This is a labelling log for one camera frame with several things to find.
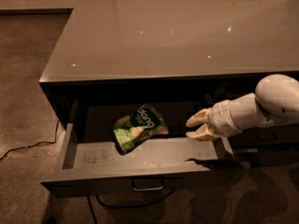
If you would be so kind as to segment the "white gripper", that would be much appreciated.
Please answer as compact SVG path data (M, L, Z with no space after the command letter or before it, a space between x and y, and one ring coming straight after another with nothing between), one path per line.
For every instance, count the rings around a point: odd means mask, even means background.
M199 141L212 141L220 135L230 137L242 133L233 121L229 100L198 111L186 121L186 126L192 128L186 132L186 136Z

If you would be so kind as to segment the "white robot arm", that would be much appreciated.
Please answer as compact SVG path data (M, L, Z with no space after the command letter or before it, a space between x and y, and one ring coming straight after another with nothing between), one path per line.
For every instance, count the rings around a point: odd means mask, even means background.
M299 122L299 81L270 75L259 81L255 92L224 100L191 116L186 126L198 127L186 136L210 141L231 137L251 128L284 126Z

